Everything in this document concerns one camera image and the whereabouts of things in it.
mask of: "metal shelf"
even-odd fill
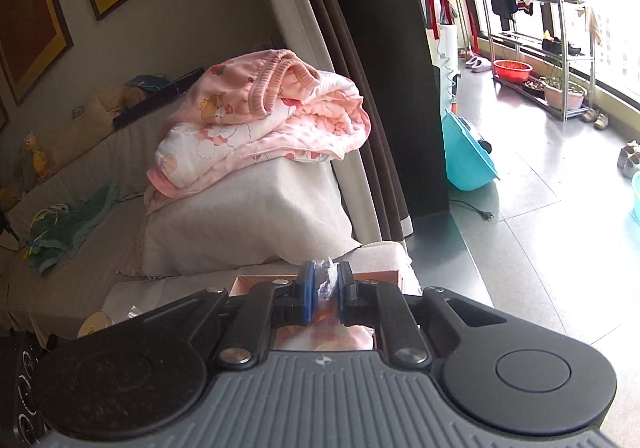
[[[546,110],[549,114],[559,118],[561,121],[566,121],[568,118],[572,118],[574,116],[579,116],[583,114],[585,111],[591,108],[591,104],[593,103],[593,93],[595,92],[596,87],[596,73],[595,73],[595,44],[593,41],[593,35],[590,36],[590,53],[588,55],[578,55],[571,56],[569,54],[569,44],[566,40],[566,24],[564,18],[564,5],[565,4],[573,4],[580,5],[583,4],[583,1],[577,0],[535,0],[537,2],[548,2],[550,4],[555,4],[558,6],[558,17],[560,20],[560,45],[562,47],[562,54],[557,55],[555,53],[551,53],[542,49],[542,39],[536,38],[533,36],[528,36],[518,32],[518,28],[514,20],[510,20],[509,24],[511,29],[507,31],[502,31],[500,33],[494,33],[491,31],[491,19],[489,16],[489,0],[482,0],[482,6],[484,7],[484,17],[486,20],[487,32],[489,33],[489,50],[491,53],[491,62],[495,61],[495,44],[496,43],[510,43],[515,47],[516,50],[516,60],[520,61],[520,50],[524,49],[528,52],[532,52],[535,55],[541,56],[543,58],[552,59],[555,62],[560,62],[561,70],[562,70],[562,110],[558,110],[556,108],[550,107],[547,105],[544,99],[541,99],[537,96],[534,96],[524,90],[521,86],[517,84],[512,84],[511,82],[502,80],[495,75],[495,70],[492,69],[492,74],[494,76],[494,81],[498,81],[503,85],[507,85],[515,91],[520,92],[530,100],[537,103],[540,107]],[[590,74],[590,88],[587,93],[588,106],[583,106],[576,110],[568,110],[567,107],[567,95],[568,95],[568,86],[569,86],[569,63],[572,62],[588,62],[591,66],[591,74]]]

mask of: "blue plastic tub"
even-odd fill
[[[442,119],[442,135],[447,178],[453,186],[469,192],[500,179],[489,154],[450,110]]]
[[[634,213],[636,221],[640,222],[640,172],[636,172],[631,179],[631,187],[634,191]]]

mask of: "brown curtain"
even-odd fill
[[[337,0],[309,1],[335,72],[354,81],[364,98],[364,109],[371,119],[371,134],[360,149],[360,155],[378,215],[382,240],[402,241],[404,235],[401,221],[409,216],[409,212],[376,102],[351,39],[351,33]]]

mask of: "metal screw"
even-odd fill
[[[404,348],[396,351],[396,358],[409,365],[419,365],[427,359],[427,353],[422,349]]]
[[[229,365],[242,365],[251,359],[251,352],[242,347],[229,347],[218,355],[221,361]]]

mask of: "gray ribbed panel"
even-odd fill
[[[329,358],[330,362],[322,364]],[[98,448],[51,433],[45,448]],[[598,432],[519,440],[453,411],[418,372],[387,367],[375,351],[272,352],[218,378],[194,410],[157,434],[118,448],[615,448]]]

